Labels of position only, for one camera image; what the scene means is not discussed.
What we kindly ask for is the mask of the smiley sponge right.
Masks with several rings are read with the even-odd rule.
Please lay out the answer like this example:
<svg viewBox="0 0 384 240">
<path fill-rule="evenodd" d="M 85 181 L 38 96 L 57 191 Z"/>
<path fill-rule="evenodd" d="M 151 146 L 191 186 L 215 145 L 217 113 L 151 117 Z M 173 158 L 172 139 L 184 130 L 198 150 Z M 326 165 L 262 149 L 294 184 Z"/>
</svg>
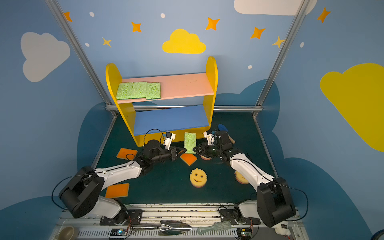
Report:
<svg viewBox="0 0 384 240">
<path fill-rule="evenodd" d="M 238 171 L 235 171 L 235 178 L 239 183 L 241 183 L 243 185 L 249 184 L 249 181 L 242 174 L 240 174 Z"/>
</svg>

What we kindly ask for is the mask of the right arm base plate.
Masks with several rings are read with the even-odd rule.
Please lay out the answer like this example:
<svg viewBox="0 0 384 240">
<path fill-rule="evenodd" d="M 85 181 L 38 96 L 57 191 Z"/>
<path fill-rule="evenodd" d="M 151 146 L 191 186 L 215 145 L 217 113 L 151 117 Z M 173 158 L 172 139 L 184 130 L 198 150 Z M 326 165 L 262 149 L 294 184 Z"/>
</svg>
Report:
<svg viewBox="0 0 384 240">
<path fill-rule="evenodd" d="M 218 212 L 222 222 L 230 221 L 232 225 L 259 225 L 261 220 L 258 218 L 246 218 L 239 210 L 219 208 Z"/>
</svg>

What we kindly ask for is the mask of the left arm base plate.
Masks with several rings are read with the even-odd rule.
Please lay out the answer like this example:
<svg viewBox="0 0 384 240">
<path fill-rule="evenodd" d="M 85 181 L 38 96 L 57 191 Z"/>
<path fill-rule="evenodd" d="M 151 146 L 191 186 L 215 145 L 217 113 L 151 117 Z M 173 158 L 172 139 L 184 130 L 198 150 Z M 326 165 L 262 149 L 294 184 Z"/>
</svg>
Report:
<svg viewBox="0 0 384 240">
<path fill-rule="evenodd" d="M 100 226 L 128 226 L 141 223 L 143 210 L 121 210 L 116 217 L 109 219 L 102 216 Z"/>
</svg>

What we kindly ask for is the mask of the green sponge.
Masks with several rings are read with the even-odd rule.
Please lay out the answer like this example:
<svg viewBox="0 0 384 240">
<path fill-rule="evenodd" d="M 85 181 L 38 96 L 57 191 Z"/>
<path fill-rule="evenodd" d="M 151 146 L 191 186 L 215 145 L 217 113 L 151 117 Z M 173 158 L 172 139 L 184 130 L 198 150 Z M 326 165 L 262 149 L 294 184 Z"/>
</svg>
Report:
<svg viewBox="0 0 384 240">
<path fill-rule="evenodd" d="M 197 134 L 185 133 L 184 148 L 187 150 L 186 154 L 194 154 L 193 148 L 197 146 Z"/>
<path fill-rule="evenodd" d="M 135 82 L 133 83 L 131 98 L 143 99 L 146 97 L 147 82 Z"/>
<path fill-rule="evenodd" d="M 161 98 L 161 83 L 147 83 L 146 94 L 147 100 L 157 100 Z"/>
<path fill-rule="evenodd" d="M 132 98 L 134 83 L 120 83 L 116 94 L 117 100 L 127 100 Z"/>
</svg>

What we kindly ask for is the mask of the orange sponge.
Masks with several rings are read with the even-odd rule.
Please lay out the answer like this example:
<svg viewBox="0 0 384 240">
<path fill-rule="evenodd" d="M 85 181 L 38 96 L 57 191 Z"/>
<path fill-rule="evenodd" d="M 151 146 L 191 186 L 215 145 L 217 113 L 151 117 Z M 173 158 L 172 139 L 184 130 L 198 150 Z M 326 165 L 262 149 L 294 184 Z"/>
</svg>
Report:
<svg viewBox="0 0 384 240">
<path fill-rule="evenodd" d="M 137 150 L 121 148 L 117 154 L 117 158 L 121 160 L 131 161 L 136 157 L 137 153 Z"/>
<path fill-rule="evenodd" d="M 183 155 L 180 156 L 180 158 L 188 165 L 191 166 L 196 160 L 197 157 L 193 154 L 187 154 L 184 153 Z"/>
<path fill-rule="evenodd" d="M 105 197 L 108 199 L 124 198 L 129 194 L 130 184 L 118 184 L 107 187 Z"/>
</svg>

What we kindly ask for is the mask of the white plush toy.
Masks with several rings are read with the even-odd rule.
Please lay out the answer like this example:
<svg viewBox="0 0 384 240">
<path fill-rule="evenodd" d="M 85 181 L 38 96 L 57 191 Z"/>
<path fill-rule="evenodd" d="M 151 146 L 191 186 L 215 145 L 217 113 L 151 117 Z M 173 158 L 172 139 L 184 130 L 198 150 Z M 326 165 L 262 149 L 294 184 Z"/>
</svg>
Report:
<svg viewBox="0 0 384 240">
<path fill-rule="evenodd" d="M 276 234 L 278 234 L 278 235 L 281 235 L 281 236 L 290 236 L 291 235 L 291 231 L 289 230 L 287 224 L 279 223 L 279 224 L 274 225 L 272 228 L 275 230 Z"/>
</svg>

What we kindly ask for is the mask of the smiley sponge lower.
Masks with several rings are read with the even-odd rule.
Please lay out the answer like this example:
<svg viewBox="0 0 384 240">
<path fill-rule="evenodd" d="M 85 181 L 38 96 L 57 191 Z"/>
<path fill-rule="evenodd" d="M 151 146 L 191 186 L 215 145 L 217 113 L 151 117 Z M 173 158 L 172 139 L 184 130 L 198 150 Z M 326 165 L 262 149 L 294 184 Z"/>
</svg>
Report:
<svg viewBox="0 0 384 240">
<path fill-rule="evenodd" d="M 194 187 L 196 188 L 204 187 L 207 183 L 207 180 L 208 180 L 207 174 L 204 170 L 196 168 L 191 171 L 190 182 Z"/>
</svg>

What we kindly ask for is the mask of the pale green brush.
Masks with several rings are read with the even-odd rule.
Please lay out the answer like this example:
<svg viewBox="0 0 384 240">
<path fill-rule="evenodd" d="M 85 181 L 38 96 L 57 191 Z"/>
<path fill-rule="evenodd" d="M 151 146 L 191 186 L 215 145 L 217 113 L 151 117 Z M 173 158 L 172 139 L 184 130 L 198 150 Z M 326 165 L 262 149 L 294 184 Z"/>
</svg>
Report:
<svg viewBox="0 0 384 240">
<path fill-rule="evenodd" d="M 224 221 L 224 222 L 217 222 L 214 223 L 211 226 L 208 227 L 198 227 L 197 228 L 197 233 L 199 235 L 203 235 L 205 233 L 211 232 L 211 231 L 227 231 L 232 228 L 231 222 L 230 221 Z"/>
</svg>

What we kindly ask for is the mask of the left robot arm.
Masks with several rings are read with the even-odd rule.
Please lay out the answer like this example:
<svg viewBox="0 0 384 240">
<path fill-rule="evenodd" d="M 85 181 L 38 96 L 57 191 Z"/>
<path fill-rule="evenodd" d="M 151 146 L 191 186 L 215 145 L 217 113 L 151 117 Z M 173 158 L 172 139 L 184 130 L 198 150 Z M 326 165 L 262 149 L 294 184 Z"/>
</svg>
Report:
<svg viewBox="0 0 384 240">
<path fill-rule="evenodd" d="M 81 168 L 60 191 L 59 198 L 75 219 L 98 215 L 123 221 L 127 215 L 123 204 L 100 193 L 112 185 L 147 174 L 156 163 L 175 161 L 186 152 L 185 148 L 166 148 L 159 141 L 150 140 L 128 163 L 103 169 Z"/>
</svg>

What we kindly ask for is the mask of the blue toy shovel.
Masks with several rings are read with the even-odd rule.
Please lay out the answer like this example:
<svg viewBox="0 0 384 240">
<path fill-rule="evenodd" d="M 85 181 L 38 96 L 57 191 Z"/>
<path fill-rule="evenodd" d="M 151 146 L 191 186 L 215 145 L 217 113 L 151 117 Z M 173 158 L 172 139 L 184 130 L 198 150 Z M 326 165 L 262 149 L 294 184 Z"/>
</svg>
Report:
<svg viewBox="0 0 384 240">
<path fill-rule="evenodd" d="M 235 143 L 236 143 L 236 141 L 229 135 L 229 131 L 228 131 L 228 129 L 227 129 L 224 125 L 222 125 L 222 124 L 218 124 L 218 128 L 219 128 L 220 131 L 225 131 L 225 132 L 227 132 L 228 137 L 229 137 L 230 141 L 232 142 L 232 144 L 235 144 Z"/>
</svg>

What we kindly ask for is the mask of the green circuit board left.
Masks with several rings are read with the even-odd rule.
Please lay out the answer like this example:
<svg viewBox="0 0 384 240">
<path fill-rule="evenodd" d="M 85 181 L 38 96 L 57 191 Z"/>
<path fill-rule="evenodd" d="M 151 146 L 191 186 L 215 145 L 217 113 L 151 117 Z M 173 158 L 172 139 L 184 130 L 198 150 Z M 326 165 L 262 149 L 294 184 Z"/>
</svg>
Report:
<svg viewBox="0 0 384 240">
<path fill-rule="evenodd" d="M 110 239 L 124 239 L 128 236 L 127 229 L 111 229 L 110 231 Z"/>
</svg>

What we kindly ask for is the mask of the smiley sponge upper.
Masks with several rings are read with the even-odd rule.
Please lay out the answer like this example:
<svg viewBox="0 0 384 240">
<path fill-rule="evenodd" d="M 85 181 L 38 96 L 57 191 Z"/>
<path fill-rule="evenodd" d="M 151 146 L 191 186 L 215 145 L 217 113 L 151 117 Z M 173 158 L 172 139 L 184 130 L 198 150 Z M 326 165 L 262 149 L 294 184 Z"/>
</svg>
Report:
<svg viewBox="0 0 384 240">
<path fill-rule="evenodd" d="M 205 161 L 210 161 L 212 158 L 208 158 L 208 157 L 205 157 L 205 156 L 202 156 L 200 155 L 201 159 L 205 160 Z"/>
</svg>

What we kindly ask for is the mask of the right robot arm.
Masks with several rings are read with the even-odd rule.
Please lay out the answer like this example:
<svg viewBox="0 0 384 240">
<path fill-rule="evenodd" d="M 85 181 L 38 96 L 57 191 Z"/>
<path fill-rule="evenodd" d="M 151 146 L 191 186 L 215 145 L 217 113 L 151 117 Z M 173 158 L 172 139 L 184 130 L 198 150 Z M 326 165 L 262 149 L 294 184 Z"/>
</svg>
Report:
<svg viewBox="0 0 384 240">
<path fill-rule="evenodd" d="M 286 180 L 275 178 L 254 164 L 243 151 L 233 146 L 227 132 L 216 132 L 213 138 L 197 145 L 193 151 L 205 158 L 220 158 L 256 190 L 255 201 L 244 201 L 235 207 L 241 218 L 260 219 L 271 228 L 296 215 L 291 188 Z"/>
</svg>

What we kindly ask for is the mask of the small round bowl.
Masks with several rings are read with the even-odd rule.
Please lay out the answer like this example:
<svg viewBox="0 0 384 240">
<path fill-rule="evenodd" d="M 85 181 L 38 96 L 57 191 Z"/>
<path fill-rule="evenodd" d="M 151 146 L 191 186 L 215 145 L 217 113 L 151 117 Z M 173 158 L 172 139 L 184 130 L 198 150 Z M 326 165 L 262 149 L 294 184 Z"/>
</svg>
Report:
<svg viewBox="0 0 384 240">
<path fill-rule="evenodd" d="M 63 228 L 58 235 L 57 240 L 75 240 L 79 235 L 79 229 L 73 226 Z"/>
</svg>

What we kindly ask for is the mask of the smiley sponge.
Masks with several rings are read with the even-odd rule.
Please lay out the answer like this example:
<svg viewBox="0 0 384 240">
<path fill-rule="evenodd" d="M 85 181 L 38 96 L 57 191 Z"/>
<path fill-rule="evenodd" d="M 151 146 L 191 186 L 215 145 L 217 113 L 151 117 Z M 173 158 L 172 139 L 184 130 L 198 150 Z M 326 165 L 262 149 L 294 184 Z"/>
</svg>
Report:
<svg viewBox="0 0 384 240">
<path fill-rule="evenodd" d="M 205 156 L 202 156 L 200 155 L 201 159 L 205 160 L 205 161 L 210 161 L 212 158 L 208 158 L 208 157 L 205 157 Z"/>
<path fill-rule="evenodd" d="M 243 185 L 249 184 L 249 181 L 242 174 L 240 174 L 238 171 L 235 171 L 235 178 L 239 183 L 241 183 Z"/>
<path fill-rule="evenodd" d="M 204 187 L 207 183 L 207 180 L 208 180 L 207 174 L 204 170 L 196 168 L 191 171 L 190 182 L 194 187 L 196 188 Z"/>
</svg>

